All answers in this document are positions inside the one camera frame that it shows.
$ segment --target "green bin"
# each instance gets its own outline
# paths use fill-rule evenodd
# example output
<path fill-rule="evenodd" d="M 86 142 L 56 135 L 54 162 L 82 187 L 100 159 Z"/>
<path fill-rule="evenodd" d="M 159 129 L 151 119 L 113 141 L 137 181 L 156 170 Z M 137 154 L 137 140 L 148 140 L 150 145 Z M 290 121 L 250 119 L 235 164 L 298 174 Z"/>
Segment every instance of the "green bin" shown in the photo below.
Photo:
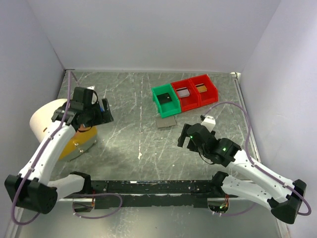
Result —
<path fill-rule="evenodd" d="M 170 84 L 165 84 L 159 87 L 152 88 L 153 101 L 158 107 L 158 112 L 162 118 L 166 118 L 178 113 L 181 113 L 181 107 L 179 100 L 173 87 Z M 158 100 L 158 95 L 168 93 L 170 95 L 171 101 L 168 103 L 160 104 Z"/>

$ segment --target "yellow object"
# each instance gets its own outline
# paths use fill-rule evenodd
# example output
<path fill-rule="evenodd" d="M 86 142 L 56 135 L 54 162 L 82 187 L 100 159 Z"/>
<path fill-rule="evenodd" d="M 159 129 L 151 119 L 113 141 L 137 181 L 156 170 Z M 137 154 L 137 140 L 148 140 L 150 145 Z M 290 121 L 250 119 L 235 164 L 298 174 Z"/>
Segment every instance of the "yellow object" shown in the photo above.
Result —
<path fill-rule="evenodd" d="M 79 150 L 81 151 L 81 147 L 85 144 L 89 143 L 89 141 L 97 135 L 97 128 L 93 126 L 91 129 L 84 128 L 83 126 L 80 127 L 80 131 L 85 132 L 79 132 L 77 131 L 76 134 L 73 136 L 73 138 L 70 139 L 70 141 L 65 146 L 63 152 L 61 153 L 58 160 L 62 160 L 64 157 L 70 155 L 72 152 Z"/>
<path fill-rule="evenodd" d="M 40 143 L 42 142 L 46 134 L 47 128 L 50 126 L 52 122 L 51 118 L 55 110 L 61 107 L 65 102 L 66 99 L 54 100 L 39 108 L 32 115 L 30 119 L 30 128 Z M 92 128 L 84 128 L 83 126 L 81 126 L 79 130 L 85 132 L 78 131 L 75 133 L 73 138 L 71 138 L 65 146 L 63 152 L 59 157 L 59 160 L 72 160 L 80 156 L 96 142 L 97 128 L 95 126 L 93 126 Z"/>
<path fill-rule="evenodd" d="M 206 87 L 204 84 L 198 84 L 198 85 L 196 85 L 196 88 L 197 88 L 197 90 L 198 90 L 200 93 L 203 93 L 203 92 L 206 92 L 206 91 L 207 91 L 207 87 Z"/>

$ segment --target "white panel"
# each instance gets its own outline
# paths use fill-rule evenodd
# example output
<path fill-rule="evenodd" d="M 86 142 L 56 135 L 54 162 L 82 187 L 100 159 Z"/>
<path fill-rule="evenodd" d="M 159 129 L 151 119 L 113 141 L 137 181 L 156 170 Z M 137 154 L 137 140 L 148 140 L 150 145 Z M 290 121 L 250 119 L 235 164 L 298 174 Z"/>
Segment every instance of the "white panel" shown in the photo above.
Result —
<path fill-rule="evenodd" d="M 66 68 L 241 71 L 279 0 L 28 0 Z"/>
<path fill-rule="evenodd" d="M 289 226 L 293 238 L 317 233 L 316 10 L 316 0 L 283 0 L 241 79 L 263 163 L 308 186 L 313 212 Z"/>
<path fill-rule="evenodd" d="M 0 237 L 10 219 L 4 188 L 39 145 L 29 120 L 57 96 L 62 68 L 25 0 L 0 1 Z"/>

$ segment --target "cable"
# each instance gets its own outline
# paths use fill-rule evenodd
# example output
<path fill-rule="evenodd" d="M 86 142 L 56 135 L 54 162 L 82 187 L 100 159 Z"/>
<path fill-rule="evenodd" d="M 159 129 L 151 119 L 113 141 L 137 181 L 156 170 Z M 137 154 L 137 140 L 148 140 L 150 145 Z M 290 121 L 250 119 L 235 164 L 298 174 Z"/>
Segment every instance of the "cable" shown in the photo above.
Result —
<path fill-rule="evenodd" d="M 268 173 L 267 171 L 265 171 L 264 169 L 262 169 L 261 167 L 259 167 L 258 165 L 255 164 L 255 162 L 252 160 L 251 158 L 251 155 L 249 153 L 249 149 L 248 149 L 248 145 L 249 145 L 249 140 L 250 140 L 250 134 L 251 134 L 251 123 L 250 123 L 250 118 L 249 118 L 249 115 L 248 113 L 246 112 L 246 110 L 244 110 L 244 108 L 242 106 L 240 106 L 239 104 L 237 103 L 233 103 L 233 102 L 228 102 L 228 101 L 225 101 L 225 102 L 220 102 L 220 103 L 216 103 L 215 105 L 212 105 L 208 110 L 207 112 L 205 113 L 204 116 L 206 116 L 213 108 L 215 108 L 216 106 L 219 106 L 221 104 L 232 104 L 238 108 L 241 109 L 241 111 L 244 113 L 244 116 L 246 117 L 246 120 L 247 120 L 247 124 L 248 124 L 248 133 L 247 133 L 247 137 L 246 137 L 246 140 L 245 140 L 245 151 L 246 151 L 246 154 L 247 154 L 247 157 L 250 161 L 250 163 L 255 167 L 257 168 L 258 170 L 260 170 L 261 172 L 263 172 L 265 175 L 269 176 L 271 179 L 275 180 L 276 182 L 278 182 L 279 184 L 285 186 L 286 188 L 288 188 L 290 191 L 292 191 L 293 193 L 295 193 L 304 203 L 305 205 L 307 206 L 307 209 L 308 209 L 308 212 L 307 213 L 302 213 L 302 212 L 298 212 L 297 214 L 298 215 L 301 215 L 301 216 L 309 216 L 311 213 L 312 213 L 312 208 L 310 207 L 309 203 L 307 202 L 307 200 L 299 194 L 299 192 L 297 192 L 295 189 L 293 189 L 292 187 L 286 185 L 285 183 L 283 183 L 281 180 L 279 180 L 278 178 L 276 178 L 275 176 L 271 175 L 270 173 Z"/>
<path fill-rule="evenodd" d="M 40 157 L 41 155 L 43 154 L 43 152 L 45 151 L 47 145 L 49 144 L 49 142 L 54 138 L 54 136 L 58 133 L 58 131 L 62 128 L 63 124 L 64 124 L 64 121 L 65 121 L 65 118 L 66 118 L 66 115 L 67 115 L 67 112 L 68 112 L 68 108 L 69 108 L 69 104 L 70 104 L 70 74 L 71 72 L 69 71 L 68 72 L 68 90 L 67 90 L 67 102 L 66 102 L 66 107 L 65 107 L 65 112 L 64 112 L 64 115 L 60 121 L 60 124 L 58 126 L 58 128 L 51 134 L 51 136 L 44 142 L 43 146 L 40 148 L 37 156 L 35 157 L 30 169 L 28 170 L 28 172 L 26 173 L 26 175 L 24 176 L 24 178 L 22 179 L 16 193 L 15 193 L 15 196 L 14 196 L 14 199 L 13 199 L 13 202 L 12 202 L 12 207 L 11 207 L 11 219 L 13 220 L 13 222 L 17 225 L 27 225 L 27 224 L 30 224 L 31 222 L 33 222 L 38 216 L 40 213 L 36 214 L 31 220 L 27 221 L 27 222 L 19 222 L 16 220 L 15 218 L 15 206 L 16 206 L 16 203 L 17 203 L 17 200 L 19 198 L 19 195 L 21 193 L 21 190 L 22 190 L 22 187 L 25 183 L 25 181 L 29 178 L 29 176 L 31 175 L 31 172 L 34 170 L 37 162 L 40 160 Z"/>
<path fill-rule="evenodd" d="M 93 128 L 93 127 L 91 126 L 88 130 L 79 130 L 79 129 L 78 129 L 77 131 L 82 133 L 82 132 L 90 131 L 92 128 Z"/>
<path fill-rule="evenodd" d="M 109 217 L 111 215 L 113 215 L 114 213 L 116 213 L 117 211 L 120 210 L 120 208 L 122 207 L 122 203 L 123 203 L 123 200 L 122 200 L 122 197 L 119 195 L 119 194 L 116 194 L 116 193 L 97 193 L 97 194 L 76 194 L 77 196 L 79 197 L 98 197 L 98 196 L 116 196 L 120 199 L 120 204 L 119 206 L 112 212 L 106 214 L 106 215 L 103 215 L 103 216 L 99 216 L 99 217 L 87 217 L 87 216 L 81 216 L 79 215 L 77 212 L 75 212 L 75 204 L 73 203 L 73 214 L 79 218 L 84 218 L 84 219 L 91 219 L 91 220 L 95 220 L 95 219 L 101 219 L 101 218 L 105 218 L 105 217 Z"/>
<path fill-rule="evenodd" d="M 96 101 L 95 101 L 95 103 L 94 104 L 96 104 L 97 102 L 98 102 L 98 100 L 99 100 L 99 98 L 98 98 L 98 95 L 97 95 L 97 93 L 95 92 L 95 90 L 94 90 L 94 94 L 95 94 L 95 96 L 96 96 Z"/>
<path fill-rule="evenodd" d="M 204 160 L 203 157 L 202 157 L 202 155 L 201 155 L 200 153 L 198 153 L 198 154 L 199 154 L 200 158 L 202 158 L 202 160 L 203 160 L 205 163 L 207 163 L 207 164 L 209 164 L 209 165 L 213 165 L 213 163 L 208 163 L 206 160 Z"/>

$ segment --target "small white tab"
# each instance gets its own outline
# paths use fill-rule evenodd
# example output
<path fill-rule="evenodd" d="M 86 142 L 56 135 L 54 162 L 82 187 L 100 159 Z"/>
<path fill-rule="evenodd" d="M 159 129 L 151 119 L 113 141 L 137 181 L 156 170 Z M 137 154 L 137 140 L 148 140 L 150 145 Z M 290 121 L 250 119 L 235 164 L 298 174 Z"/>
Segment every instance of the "small white tab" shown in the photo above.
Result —
<path fill-rule="evenodd" d="M 206 116 L 201 125 L 205 126 L 209 132 L 211 132 L 216 125 L 216 120 L 211 116 Z"/>

